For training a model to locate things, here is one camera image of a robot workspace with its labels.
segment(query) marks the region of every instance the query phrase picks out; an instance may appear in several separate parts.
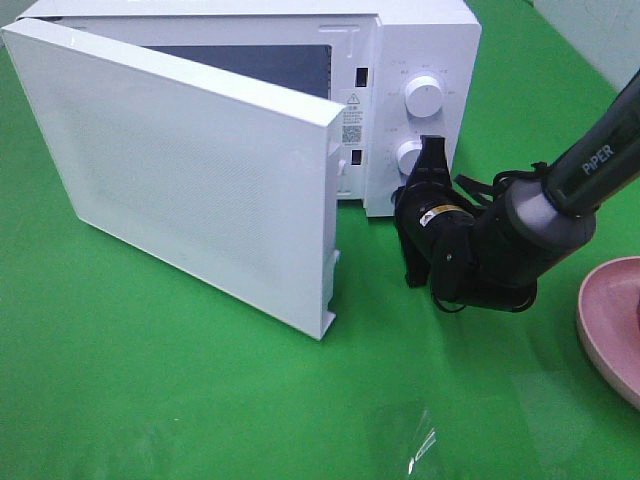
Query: microwave oven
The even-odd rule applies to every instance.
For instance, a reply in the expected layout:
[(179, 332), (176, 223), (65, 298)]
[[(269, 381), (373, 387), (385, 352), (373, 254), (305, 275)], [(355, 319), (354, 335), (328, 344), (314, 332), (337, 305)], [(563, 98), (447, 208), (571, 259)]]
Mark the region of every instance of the microwave oven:
[(393, 213), (453, 159), (481, 27), (462, 0), (39, 0), (3, 28), (77, 216), (321, 338), (336, 204)]

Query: sticker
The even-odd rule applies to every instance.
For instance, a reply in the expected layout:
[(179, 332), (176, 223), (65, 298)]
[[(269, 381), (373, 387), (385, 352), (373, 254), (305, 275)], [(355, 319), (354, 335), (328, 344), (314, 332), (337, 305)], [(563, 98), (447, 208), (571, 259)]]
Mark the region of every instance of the sticker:
[(362, 88), (344, 89), (338, 92), (337, 100), (345, 105), (342, 111), (342, 144), (361, 147), (365, 142), (369, 92)]

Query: qr code sticker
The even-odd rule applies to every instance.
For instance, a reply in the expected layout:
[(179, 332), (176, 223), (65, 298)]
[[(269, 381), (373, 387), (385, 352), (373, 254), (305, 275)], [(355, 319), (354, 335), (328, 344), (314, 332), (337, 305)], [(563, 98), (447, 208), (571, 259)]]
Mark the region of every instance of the qr code sticker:
[(360, 143), (361, 141), (361, 125), (345, 125), (342, 127), (342, 143)]

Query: green surface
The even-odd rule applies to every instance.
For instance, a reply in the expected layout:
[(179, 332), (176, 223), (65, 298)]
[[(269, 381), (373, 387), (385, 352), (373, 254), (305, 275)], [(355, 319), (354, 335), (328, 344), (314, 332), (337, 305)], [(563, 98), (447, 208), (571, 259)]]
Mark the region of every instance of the green surface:
[[(526, 2), (471, 6), (455, 169), (488, 181), (553, 160), (614, 92)], [(640, 184), (519, 315), (439, 313), (392, 224), (342, 205), (318, 343), (77, 220), (5, 50), (0, 82), (0, 479), (402, 478), (425, 410), (419, 474), (640, 476), (640, 412), (575, 329), (584, 276), (640, 253)]]

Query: warning label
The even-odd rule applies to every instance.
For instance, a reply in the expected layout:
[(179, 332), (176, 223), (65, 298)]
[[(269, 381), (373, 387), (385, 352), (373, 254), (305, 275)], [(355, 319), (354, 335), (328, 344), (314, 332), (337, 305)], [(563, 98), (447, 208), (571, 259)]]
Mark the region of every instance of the warning label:
[(356, 146), (363, 143), (367, 92), (342, 90), (340, 101), (346, 105), (342, 111), (342, 143)]

